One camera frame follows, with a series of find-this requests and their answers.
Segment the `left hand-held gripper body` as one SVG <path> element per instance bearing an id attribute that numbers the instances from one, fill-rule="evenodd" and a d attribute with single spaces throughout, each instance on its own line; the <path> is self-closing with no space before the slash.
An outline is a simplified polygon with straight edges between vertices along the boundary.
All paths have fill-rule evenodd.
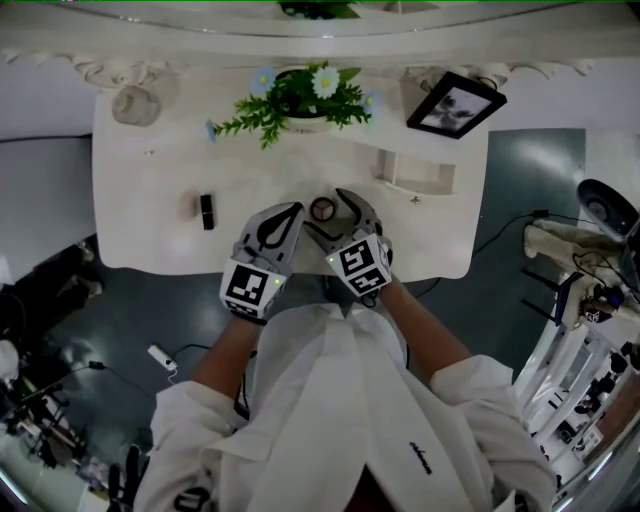
<path id="1" fill-rule="evenodd" d="M 267 321 L 291 275 L 290 262 L 274 263 L 259 251 L 235 244 L 225 264 L 219 297 L 234 315 L 249 321 Z"/>

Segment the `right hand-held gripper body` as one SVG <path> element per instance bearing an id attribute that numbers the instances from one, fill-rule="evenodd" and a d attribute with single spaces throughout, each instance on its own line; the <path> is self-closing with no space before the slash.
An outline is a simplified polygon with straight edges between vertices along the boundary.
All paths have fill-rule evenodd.
<path id="1" fill-rule="evenodd" d="M 358 298 L 379 291 L 392 281 L 392 246 L 382 235 L 350 236 L 326 261 Z"/>

